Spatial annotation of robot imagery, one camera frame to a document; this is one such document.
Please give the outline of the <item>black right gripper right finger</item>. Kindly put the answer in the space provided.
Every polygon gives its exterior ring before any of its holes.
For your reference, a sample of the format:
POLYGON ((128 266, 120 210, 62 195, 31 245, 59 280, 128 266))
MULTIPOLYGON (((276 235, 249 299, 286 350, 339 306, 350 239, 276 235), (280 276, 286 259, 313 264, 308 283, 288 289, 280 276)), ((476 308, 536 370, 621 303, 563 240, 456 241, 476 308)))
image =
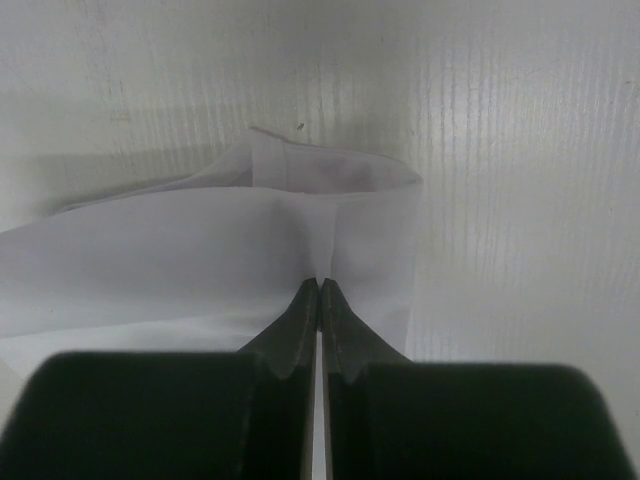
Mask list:
POLYGON ((414 362, 320 294, 331 479, 626 479, 606 402, 557 364, 414 362))

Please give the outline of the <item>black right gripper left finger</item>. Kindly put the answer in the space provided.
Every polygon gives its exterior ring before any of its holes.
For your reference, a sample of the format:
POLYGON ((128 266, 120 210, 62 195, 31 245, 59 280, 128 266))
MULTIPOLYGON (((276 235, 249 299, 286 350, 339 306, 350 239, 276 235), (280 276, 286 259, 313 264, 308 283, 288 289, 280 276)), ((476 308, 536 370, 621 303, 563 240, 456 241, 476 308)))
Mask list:
POLYGON ((307 479, 319 307, 304 281, 235 352, 71 352, 30 377, 5 479, 307 479))

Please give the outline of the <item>white t shirt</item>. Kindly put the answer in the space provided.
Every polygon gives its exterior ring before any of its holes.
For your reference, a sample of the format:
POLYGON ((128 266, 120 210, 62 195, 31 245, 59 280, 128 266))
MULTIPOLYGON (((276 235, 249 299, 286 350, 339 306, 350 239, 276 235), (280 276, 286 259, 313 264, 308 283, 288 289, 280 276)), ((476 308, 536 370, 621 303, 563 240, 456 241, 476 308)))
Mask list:
POLYGON ((335 280, 397 349, 413 304, 421 177, 385 156, 248 131, 177 181, 1 236, 1 358, 239 348, 307 279, 335 280))

